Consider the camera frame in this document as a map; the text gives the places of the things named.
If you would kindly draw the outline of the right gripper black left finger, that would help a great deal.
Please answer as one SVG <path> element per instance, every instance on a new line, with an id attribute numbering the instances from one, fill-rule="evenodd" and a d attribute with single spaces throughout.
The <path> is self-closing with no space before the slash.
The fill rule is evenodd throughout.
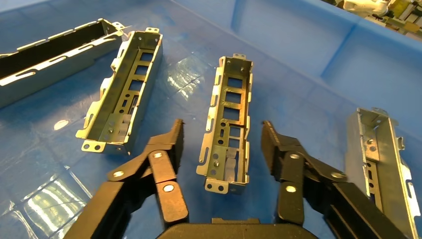
<path id="1" fill-rule="evenodd" d="M 65 234 L 67 239 L 121 239 L 133 212 L 156 197 L 164 229 L 189 221 L 176 173 L 184 145 L 184 123 L 176 119 L 167 133 L 149 139 L 143 152 L 108 173 Z"/>

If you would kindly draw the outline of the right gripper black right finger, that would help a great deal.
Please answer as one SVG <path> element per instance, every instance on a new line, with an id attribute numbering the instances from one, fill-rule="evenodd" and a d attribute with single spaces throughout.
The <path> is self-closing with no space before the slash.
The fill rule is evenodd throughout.
<path id="1" fill-rule="evenodd" d="M 323 219 L 337 239 L 405 239 L 344 172 L 310 156 L 299 140 L 262 122 L 261 151 L 270 174 L 280 183 L 276 219 L 302 227 L 304 201 Z"/>

